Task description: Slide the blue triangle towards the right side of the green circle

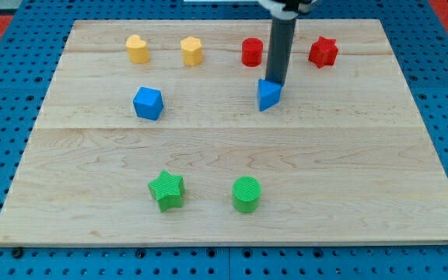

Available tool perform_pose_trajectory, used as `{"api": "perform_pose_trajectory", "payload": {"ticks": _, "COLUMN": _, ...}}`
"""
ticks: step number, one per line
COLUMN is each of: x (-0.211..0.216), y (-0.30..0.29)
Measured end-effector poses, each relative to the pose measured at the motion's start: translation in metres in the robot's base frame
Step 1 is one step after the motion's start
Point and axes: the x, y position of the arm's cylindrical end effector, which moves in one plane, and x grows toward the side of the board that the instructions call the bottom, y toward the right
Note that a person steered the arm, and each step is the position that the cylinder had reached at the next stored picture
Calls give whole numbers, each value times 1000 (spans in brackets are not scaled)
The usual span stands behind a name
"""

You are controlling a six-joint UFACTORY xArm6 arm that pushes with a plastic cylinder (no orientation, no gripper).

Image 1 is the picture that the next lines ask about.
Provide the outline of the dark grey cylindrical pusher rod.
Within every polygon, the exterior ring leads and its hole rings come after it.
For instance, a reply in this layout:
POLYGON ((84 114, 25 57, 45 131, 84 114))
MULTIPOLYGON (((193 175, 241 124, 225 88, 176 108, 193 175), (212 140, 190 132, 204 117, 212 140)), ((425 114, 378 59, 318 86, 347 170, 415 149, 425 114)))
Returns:
POLYGON ((265 74, 265 79, 269 82, 285 85, 295 28, 296 18, 277 19, 274 17, 271 21, 265 74))

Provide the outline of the white black robot wrist mount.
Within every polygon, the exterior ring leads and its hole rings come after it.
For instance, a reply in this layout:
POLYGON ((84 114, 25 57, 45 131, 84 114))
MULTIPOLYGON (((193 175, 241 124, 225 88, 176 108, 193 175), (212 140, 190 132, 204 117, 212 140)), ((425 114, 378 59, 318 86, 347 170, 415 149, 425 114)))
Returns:
POLYGON ((295 19, 298 15, 312 12, 320 0, 258 0, 276 19, 295 19))

